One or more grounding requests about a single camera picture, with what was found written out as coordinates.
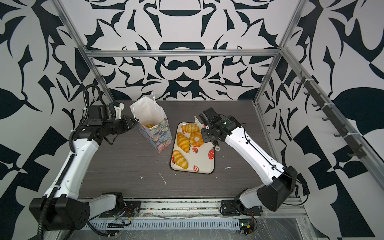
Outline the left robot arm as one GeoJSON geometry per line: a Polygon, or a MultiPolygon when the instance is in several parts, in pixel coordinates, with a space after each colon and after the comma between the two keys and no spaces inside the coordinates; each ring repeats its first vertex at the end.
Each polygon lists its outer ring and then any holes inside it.
{"type": "Polygon", "coordinates": [[[88,89],[102,91],[99,86],[90,84],[83,90],[85,115],[79,125],[70,133],[68,142],[70,152],[60,172],[44,196],[33,199],[29,210],[38,222],[37,238],[44,239],[46,231],[68,231],[90,225],[90,221],[109,212],[119,215],[125,205],[120,192],[111,192],[88,201],[80,201],[79,192],[89,169],[92,158],[102,142],[112,145],[108,136],[118,137],[133,129],[138,121],[123,115],[124,104],[104,101],[99,105],[89,105],[88,89]]]}

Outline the ring shaped fake bread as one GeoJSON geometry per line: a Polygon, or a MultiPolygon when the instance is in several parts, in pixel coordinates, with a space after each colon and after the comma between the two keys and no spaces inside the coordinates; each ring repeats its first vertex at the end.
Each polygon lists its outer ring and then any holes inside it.
{"type": "Polygon", "coordinates": [[[192,133],[190,135],[190,143],[193,147],[199,148],[204,144],[201,131],[192,133]]]}

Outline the column fake croissant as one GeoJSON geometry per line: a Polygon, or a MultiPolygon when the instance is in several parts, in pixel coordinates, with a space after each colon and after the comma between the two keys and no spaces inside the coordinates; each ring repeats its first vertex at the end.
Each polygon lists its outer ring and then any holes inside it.
{"type": "Polygon", "coordinates": [[[187,138],[184,134],[181,132],[177,132],[177,145],[180,149],[182,149],[185,153],[190,152],[190,139],[187,138]]]}

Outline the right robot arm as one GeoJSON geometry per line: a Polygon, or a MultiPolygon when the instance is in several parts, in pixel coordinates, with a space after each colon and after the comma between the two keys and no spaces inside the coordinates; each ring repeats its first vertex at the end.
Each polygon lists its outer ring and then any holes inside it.
{"type": "Polygon", "coordinates": [[[224,216],[249,215],[254,208],[266,207],[277,211],[286,205],[286,200],[299,183],[298,172],[292,166],[284,166],[265,150],[263,150],[247,133],[245,125],[232,116],[214,115],[209,117],[202,113],[202,136],[205,143],[226,143],[236,150],[259,176],[262,184],[252,189],[245,189],[234,198],[233,206],[222,204],[221,213],[224,216]]]}

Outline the colourful printed paper bag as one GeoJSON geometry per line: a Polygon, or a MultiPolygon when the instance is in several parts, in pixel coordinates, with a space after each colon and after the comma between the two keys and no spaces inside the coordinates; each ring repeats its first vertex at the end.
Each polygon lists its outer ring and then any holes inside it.
{"type": "Polygon", "coordinates": [[[158,152],[171,145],[173,139],[167,115],[154,96],[140,98],[130,109],[139,122],[139,131],[158,152]]]}

